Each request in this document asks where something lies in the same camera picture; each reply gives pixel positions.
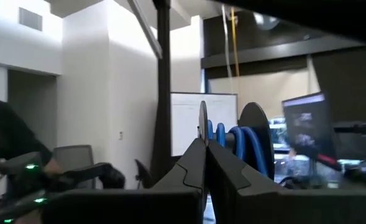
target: blue cable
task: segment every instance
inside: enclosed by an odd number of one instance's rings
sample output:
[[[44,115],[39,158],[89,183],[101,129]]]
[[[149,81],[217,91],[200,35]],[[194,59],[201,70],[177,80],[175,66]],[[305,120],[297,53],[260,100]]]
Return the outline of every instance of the blue cable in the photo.
[[[224,128],[224,124],[218,123],[216,129],[216,136],[218,143],[222,146],[226,146],[226,129]]]
[[[211,120],[208,120],[208,138],[213,139],[213,124]]]
[[[235,136],[236,142],[236,156],[239,159],[245,160],[245,136],[244,132],[239,127],[233,127],[228,133],[232,133]]]
[[[252,128],[248,128],[248,127],[243,127],[243,128],[241,128],[241,130],[250,139],[250,142],[253,145],[258,171],[261,174],[268,176],[268,170],[267,170],[267,166],[265,165],[266,162],[265,162],[265,158],[264,158],[262,145],[260,144],[260,141],[258,140],[256,132]]]

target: ceiling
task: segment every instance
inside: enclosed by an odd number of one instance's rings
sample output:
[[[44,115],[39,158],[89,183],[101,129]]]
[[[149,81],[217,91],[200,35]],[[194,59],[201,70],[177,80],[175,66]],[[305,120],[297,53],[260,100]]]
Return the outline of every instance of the ceiling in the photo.
[[[46,0],[52,6],[52,13],[66,17],[86,7],[103,0]],[[156,10],[152,0],[136,0],[151,26],[156,27]],[[115,0],[122,7],[131,11],[127,0]],[[171,29],[190,25],[192,16],[201,16],[203,19],[221,15],[221,5],[209,0],[171,0],[170,21]]]

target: whiteboard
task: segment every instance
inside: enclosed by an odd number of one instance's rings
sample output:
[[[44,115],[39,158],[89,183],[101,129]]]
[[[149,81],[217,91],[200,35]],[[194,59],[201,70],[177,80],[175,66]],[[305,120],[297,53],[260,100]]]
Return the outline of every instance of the whiteboard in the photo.
[[[226,132],[237,126],[237,95],[172,93],[172,156],[181,156],[198,137],[199,107],[206,102],[213,132],[223,123]]]

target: black pole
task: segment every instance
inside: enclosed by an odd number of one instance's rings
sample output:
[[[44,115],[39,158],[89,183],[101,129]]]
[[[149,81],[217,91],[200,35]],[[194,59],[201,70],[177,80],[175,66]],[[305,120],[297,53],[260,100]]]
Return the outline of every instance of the black pole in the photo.
[[[157,9],[158,41],[162,59],[158,59],[158,108],[151,160],[151,175],[158,182],[169,170],[172,147],[170,110],[170,0],[153,0]]]

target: yellow cable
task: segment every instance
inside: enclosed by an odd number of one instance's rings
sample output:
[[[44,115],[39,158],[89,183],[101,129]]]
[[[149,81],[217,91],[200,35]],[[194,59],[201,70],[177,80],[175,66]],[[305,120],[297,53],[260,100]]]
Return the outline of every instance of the yellow cable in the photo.
[[[232,43],[234,46],[235,73],[237,75],[237,82],[238,82],[238,110],[241,110],[243,109],[243,107],[241,107],[239,100],[239,93],[240,93],[239,62],[237,53],[237,35],[235,31],[235,12],[233,7],[231,8],[231,27],[232,27]]]

